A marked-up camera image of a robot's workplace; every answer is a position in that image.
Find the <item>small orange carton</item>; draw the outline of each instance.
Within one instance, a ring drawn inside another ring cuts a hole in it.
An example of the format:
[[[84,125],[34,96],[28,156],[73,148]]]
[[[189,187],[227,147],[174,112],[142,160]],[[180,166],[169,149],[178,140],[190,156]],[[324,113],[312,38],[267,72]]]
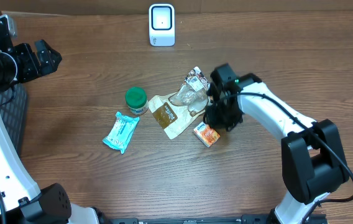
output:
[[[212,146],[221,137],[214,129],[210,128],[208,124],[201,122],[194,128],[193,132],[207,147]]]

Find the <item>jar with green lid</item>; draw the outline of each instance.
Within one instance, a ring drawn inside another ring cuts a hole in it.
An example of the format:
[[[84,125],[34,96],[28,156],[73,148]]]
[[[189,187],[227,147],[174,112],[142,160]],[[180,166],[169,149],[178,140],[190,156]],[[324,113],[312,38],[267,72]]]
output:
[[[145,90],[139,87],[132,87],[127,91],[126,102],[133,114],[144,114],[149,108]]]

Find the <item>blue packet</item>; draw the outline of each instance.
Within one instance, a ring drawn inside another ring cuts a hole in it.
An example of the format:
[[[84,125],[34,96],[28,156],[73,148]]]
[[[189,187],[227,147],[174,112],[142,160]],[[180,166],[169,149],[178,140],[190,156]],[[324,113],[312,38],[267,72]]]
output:
[[[124,154],[132,134],[138,124],[139,117],[131,118],[122,115],[119,111],[116,113],[116,122],[110,133],[102,140],[103,143],[112,149],[117,149]]]

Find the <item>white label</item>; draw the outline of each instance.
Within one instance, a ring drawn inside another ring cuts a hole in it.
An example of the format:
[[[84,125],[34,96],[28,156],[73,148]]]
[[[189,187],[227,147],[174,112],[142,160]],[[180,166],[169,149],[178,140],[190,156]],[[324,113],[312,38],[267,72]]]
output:
[[[202,88],[204,88],[203,84],[197,77],[193,77],[191,80],[189,80],[188,84],[195,90],[199,91]]]

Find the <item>wooden tabletop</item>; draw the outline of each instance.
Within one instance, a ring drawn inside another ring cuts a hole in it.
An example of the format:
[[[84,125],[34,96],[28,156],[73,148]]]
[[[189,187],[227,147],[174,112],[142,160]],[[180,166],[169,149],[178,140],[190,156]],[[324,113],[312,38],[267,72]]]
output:
[[[148,111],[124,155],[102,143],[124,95],[177,91],[195,66],[209,74],[229,62],[256,73],[299,112],[337,124],[353,171],[353,11],[176,15],[174,47],[151,47],[138,16],[15,18],[19,39],[46,40],[63,57],[56,73],[27,83],[22,162],[44,188],[109,217],[180,218],[268,213],[286,188],[280,143],[256,120],[206,148],[192,133],[174,140]],[[348,182],[330,198],[352,194]],[[330,223],[353,223],[353,202],[324,204]]]

